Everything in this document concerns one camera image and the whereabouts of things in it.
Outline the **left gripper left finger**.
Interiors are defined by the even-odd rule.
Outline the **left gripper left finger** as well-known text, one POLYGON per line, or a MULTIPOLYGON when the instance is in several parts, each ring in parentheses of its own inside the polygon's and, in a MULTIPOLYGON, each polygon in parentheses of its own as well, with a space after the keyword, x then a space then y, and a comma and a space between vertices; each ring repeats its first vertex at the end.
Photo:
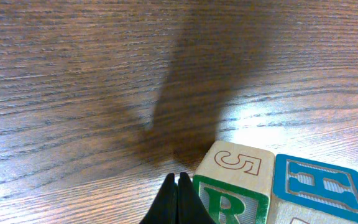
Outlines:
POLYGON ((169 173, 140 224, 175 224, 177 220, 177 185, 169 173))

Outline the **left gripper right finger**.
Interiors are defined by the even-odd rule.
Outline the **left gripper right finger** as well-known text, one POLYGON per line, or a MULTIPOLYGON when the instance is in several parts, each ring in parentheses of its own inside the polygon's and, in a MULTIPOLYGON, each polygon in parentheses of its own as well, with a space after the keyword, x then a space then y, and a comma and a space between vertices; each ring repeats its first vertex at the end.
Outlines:
POLYGON ((215 224, 186 172, 180 173, 177 196, 178 224, 215 224))

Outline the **green R letter block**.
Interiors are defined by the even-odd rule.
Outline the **green R letter block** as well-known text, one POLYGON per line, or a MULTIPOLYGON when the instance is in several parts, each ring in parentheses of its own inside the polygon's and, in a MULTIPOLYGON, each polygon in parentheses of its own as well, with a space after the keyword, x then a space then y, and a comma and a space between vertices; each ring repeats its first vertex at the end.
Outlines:
POLYGON ((275 154, 216 141, 193 176, 193 185, 215 223, 266 223, 275 154))

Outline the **ice cream picture block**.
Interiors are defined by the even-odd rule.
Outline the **ice cream picture block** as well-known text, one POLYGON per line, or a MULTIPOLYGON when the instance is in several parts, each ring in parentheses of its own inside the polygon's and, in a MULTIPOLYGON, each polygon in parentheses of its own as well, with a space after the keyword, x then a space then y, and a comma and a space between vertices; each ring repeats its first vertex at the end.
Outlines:
POLYGON ((358 223, 358 172, 300 157, 275 160, 268 223, 358 223))

